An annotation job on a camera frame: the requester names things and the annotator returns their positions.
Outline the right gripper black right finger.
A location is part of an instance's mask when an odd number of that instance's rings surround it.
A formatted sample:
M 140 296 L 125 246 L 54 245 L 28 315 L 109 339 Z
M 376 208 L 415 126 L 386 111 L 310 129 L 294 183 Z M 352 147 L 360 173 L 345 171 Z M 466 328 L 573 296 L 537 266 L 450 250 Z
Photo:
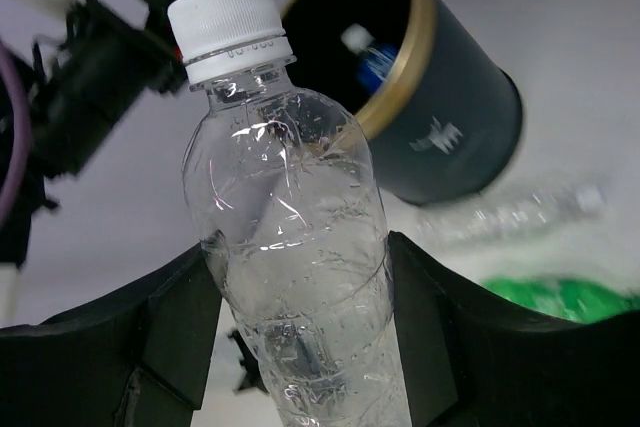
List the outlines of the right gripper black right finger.
M 518 306 L 388 237 L 416 426 L 635 426 L 639 316 L 578 324 Z

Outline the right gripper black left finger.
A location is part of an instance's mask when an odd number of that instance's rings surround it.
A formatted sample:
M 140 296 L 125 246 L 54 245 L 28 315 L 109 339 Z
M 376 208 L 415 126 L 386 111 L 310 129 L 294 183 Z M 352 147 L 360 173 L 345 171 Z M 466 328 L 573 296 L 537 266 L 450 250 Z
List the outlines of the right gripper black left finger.
M 2 329 L 2 425 L 190 425 L 203 404 L 220 307 L 194 246 L 41 324 Z

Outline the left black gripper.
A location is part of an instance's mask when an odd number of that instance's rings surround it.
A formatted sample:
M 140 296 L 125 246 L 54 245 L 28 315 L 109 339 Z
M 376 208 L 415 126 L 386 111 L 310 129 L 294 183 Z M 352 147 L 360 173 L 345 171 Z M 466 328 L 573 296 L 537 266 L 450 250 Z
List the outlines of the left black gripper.
M 145 90 L 173 92 L 173 36 L 167 8 L 142 0 L 142 29 L 88 0 L 66 16 L 68 58 L 51 70 L 33 103 L 33 156 L 47 179 L 78 175 Z

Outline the clear plastic bottle white cap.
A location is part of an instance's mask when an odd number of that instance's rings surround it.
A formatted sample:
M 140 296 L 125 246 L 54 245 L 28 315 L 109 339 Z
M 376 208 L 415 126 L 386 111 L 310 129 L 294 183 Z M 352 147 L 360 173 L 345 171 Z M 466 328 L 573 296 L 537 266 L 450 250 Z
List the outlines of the clear plastic bottle white cap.
M 605 206 L 605 189 L 598 181 L 525 185 L 423 209 L 415 225 L 427 247 L 445 251 L 539 237 L 598 218 Z

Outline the clear plastic bottle unlabelled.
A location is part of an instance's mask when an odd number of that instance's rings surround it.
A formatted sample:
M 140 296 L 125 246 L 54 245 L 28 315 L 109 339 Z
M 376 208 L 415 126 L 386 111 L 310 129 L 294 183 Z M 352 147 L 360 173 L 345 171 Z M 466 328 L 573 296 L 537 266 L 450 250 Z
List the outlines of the clear plastic bottle unlabelled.
M 387 224 L 366 137 L 292 83 L 274 0 L 176 0 L 209 110 L 185 153 L 214 281 L 286 426 L 407 426 Z

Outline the clear bottle blue label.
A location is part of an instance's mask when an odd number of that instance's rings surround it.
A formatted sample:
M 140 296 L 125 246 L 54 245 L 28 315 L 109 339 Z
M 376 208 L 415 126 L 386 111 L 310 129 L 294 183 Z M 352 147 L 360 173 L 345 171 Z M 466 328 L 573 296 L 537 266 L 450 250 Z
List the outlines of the clear bottle blue label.
M 343 45 L 358 59 L 357 80 L 369 95 L 384 83 L 398 56 L 398 49 L 381 43 L 362 25 L 352 24 L 341 34 Z

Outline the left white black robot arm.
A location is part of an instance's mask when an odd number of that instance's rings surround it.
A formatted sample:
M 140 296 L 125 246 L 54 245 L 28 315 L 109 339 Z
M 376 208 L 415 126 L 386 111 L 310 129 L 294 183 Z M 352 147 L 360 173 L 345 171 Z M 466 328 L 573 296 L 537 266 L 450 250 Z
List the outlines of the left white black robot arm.
M 59 204 L 45 184 L 77 175 L 141 94 L 173 95 L 185 84 L 167 9 L 142 0 L 133 26 L 101 0 L 19 0 L 64 25 L 37 36 L 31 59 L 1 51 L 1 322 L 16 304 L 33 216 Z

